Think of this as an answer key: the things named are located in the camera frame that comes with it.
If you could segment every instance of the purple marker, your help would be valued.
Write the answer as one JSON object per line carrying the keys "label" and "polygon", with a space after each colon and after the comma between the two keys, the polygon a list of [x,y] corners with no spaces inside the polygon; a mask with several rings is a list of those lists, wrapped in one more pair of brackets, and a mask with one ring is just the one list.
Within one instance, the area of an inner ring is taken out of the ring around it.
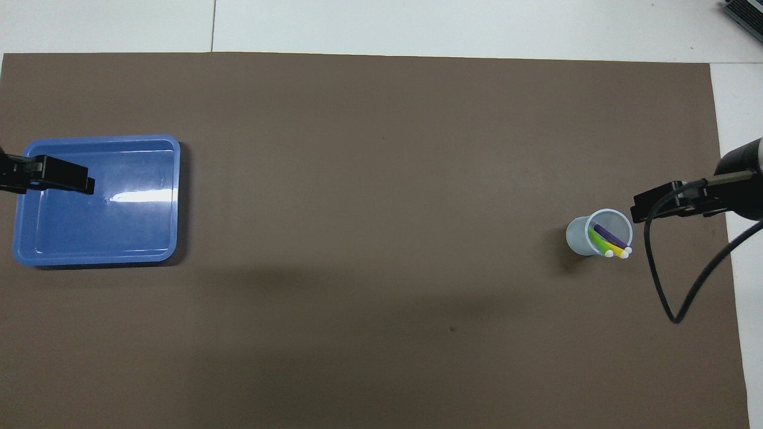
{"label": "purple marker", "polygon": [[599,224],[594,224],[594,231],[598,232],[599,235],[602,236],[605,240],[609,241],[615,246],[618,246],[620,249],[623,249],[626,252],[628,252],[628,254],[633,253],[633,249],[631,249],[630,246],[625,244],[621,239],[615,237],[615,235],[612,234],[611,232],[604,229],[603,226]]}

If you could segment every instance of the plastic tray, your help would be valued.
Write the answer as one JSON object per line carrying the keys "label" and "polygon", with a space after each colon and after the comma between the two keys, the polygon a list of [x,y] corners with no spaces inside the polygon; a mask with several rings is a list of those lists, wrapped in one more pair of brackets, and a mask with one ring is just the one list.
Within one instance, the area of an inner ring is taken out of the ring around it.
{"label": "plastic tray", "polygon": [[178,237],[180,145],[169,135],[36,140],[24,156],[89,168],[95,194],[19,195],[13,254],[29,266],[155,263]]}

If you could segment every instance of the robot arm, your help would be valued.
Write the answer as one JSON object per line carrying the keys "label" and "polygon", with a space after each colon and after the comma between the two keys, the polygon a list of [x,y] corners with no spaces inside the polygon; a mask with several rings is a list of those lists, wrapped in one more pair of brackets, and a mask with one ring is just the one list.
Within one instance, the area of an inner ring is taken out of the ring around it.
{"label": "robot arm", "polygon": [[0,190],[25,194],[28,189],[62,189],[92,195],[94,188],[87,167],[48,155],[7,155],[0,147]]}
{"label": "robot arm", "polygon": [[[757,139],[724,155],[707,184],[686,189],[666,202],[656,218],[693,215],[705,217],[724,211],[757,221],[763,218],[763,144]],[[630,214],[634,223],[646,220],[649,210],[664,195],[685,182],[673,181],[633,197]]]}

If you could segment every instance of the clear plastic cup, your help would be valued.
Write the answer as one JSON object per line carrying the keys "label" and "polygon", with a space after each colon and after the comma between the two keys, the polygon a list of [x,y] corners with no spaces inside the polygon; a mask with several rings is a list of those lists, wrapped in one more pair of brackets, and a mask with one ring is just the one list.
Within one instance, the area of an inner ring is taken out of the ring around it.
{"label": "clear plastic cup", "polygon": [[601,255],[599,249],[588,238],[588,228],[599,224],[630,246],[633,242],[633,227],[628,218],[617,210],[602,208],[590,216],[576,218],[567,226],[567,244],[575,253],[583,256]]}

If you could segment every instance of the white table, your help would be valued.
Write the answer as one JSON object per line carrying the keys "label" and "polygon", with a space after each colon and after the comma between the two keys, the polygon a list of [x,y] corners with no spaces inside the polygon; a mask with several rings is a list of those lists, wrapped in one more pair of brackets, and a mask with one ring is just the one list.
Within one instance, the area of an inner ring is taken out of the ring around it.
{"label": "white table", "polygon": [[[710,63],[719,154],[763,135],[763,44],[717,0],[0,0],[0,53],[209,50]],[[726,219],[729,238],[751,224]],[[754,429],[762,250],[758,235],[732,255]]]}

